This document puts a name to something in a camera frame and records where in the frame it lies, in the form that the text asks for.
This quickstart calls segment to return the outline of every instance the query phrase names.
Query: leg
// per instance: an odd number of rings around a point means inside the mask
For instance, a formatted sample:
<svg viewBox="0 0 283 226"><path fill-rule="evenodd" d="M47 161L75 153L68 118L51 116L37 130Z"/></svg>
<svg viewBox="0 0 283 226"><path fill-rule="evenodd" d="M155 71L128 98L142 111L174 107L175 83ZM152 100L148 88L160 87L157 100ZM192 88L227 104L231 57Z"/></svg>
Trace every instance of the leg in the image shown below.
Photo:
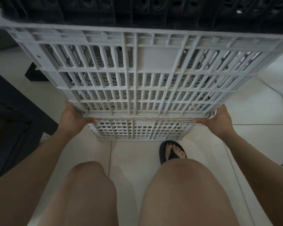
<svg viewBox="0 0 283 226"><path fill-rule="evenodd" d="M45 225L118 225L116 189L100 163L81 163L69 171L38 224Z"/></svg>
<svg viewBox="0 0 283 226"><path fill-rule="evenodd" d="M207 167L192 159L172 159L147 187L139 217L139 226L145 225L239 224L228 196Z"/></svg>

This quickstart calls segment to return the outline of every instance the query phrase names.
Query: person's left arm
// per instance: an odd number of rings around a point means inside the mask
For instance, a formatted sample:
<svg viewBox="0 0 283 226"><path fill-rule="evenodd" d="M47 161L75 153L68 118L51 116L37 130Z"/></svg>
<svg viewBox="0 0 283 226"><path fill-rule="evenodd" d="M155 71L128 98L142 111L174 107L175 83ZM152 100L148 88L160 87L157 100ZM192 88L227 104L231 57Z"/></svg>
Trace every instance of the person's left arm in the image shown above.
<svg viewBox="0 0 283 226"><path fill-rule="evenodd" d="M0 178L0 225L26 226L68 142L93 118L81 118L65 102L57 131Z"/></svg>

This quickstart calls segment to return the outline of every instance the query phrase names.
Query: hand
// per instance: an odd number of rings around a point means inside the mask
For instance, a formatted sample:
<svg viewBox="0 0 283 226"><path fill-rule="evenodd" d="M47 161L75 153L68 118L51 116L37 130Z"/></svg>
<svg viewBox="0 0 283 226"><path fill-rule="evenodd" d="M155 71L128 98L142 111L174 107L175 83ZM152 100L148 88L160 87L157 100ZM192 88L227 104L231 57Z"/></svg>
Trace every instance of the hand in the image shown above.
<svg viewBox="0 0 283 226"><path fill-rule="evenodd" d="M198 118L193 120L194 123L203 124L220 139L223 139L233 133L236 133L233 128L232 119L227 112L226 106L222 105L217 109L216 115L211 119Z"/></svg>
<svg viewBox="0 0 283 226"><path fill-rule="evenodd" d="M96 122L98 120L94 118L80 117L75 111L75 108L65 100L65 110L62 113L57 132L63 133L72 139L82 131L85 125Z"/></svg>

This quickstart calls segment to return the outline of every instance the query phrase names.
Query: white plastic crate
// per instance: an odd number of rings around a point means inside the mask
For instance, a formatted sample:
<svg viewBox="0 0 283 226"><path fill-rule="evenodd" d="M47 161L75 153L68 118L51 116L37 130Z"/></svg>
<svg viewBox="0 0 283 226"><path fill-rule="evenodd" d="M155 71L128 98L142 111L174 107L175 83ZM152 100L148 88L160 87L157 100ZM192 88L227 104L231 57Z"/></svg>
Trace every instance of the white plastic crate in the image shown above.
<svg viewBox="0 0 283 226"><path fill-rule="evenodd" d="M283 53L273 34L19 23L1 11L0 28L85 116L111 122L206 118ZM97 128L102 140L165 138Z"/></svg>
<svg viewBox="0 0 283 226"><path fill-rule="evenodd" d="M89 124L98 140L178 140L191 129L191 120L107 118Z"/></svg>

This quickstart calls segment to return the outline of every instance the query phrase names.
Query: flip-flop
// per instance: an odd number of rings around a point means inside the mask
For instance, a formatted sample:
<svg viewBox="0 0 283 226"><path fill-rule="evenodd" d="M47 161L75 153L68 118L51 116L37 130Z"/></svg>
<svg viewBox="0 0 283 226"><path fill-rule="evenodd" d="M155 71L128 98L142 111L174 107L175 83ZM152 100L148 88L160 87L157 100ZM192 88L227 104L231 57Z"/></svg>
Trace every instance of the flip-flop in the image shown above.
<svg viewBox="0 0 283 226"><path fill-rule="evenodd" d="M171 145L175 145L175 146L179 147L185 153L184 149L182 148L182 146L179 143L177 143L173 140L166 140L166 141L162 142L160 147L159 147L159 159L161 161L161 164L166 162L166 144L167 143L171 143ZM170 153L168 160L179 159L179 158L180 157L171 148L171 153Z"/></svg>

